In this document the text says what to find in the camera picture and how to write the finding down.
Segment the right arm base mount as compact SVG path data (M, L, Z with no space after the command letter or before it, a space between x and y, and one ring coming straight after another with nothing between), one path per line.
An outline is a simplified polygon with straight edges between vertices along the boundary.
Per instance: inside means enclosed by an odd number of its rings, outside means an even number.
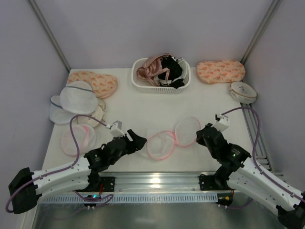
M201 174L199 177L199 186L201 191L212 191L212 190L229 190L227 185L226 177L218 174L204 175Z

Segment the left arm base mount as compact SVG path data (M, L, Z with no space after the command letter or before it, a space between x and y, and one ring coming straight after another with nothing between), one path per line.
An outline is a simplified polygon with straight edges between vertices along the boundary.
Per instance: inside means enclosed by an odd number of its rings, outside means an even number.
M101 177L96 186L93 187L93 192L104 193L114 192L115 190L115 177Z

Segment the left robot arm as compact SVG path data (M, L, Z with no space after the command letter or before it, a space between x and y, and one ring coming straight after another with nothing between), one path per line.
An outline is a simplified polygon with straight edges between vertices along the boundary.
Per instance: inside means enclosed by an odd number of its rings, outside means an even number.
M101 182L100 172L123 156L141 150L146 142L146 138L129 129L127 134L113 138L71 164L40 171L23 168L8 186L10 199L5 209L8 213L21 214L51 196L70 191L95 191Z

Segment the pink-trimmed mesh laundry bag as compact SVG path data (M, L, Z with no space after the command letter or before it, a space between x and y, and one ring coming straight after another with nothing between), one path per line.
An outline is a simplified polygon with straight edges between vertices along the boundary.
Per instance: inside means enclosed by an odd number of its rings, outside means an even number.
M201 128L199 120L187 117L178 122L175 128L152 134L146 142L148 156L156 161L165 160L175 147L189 147L196 141L196 132Z

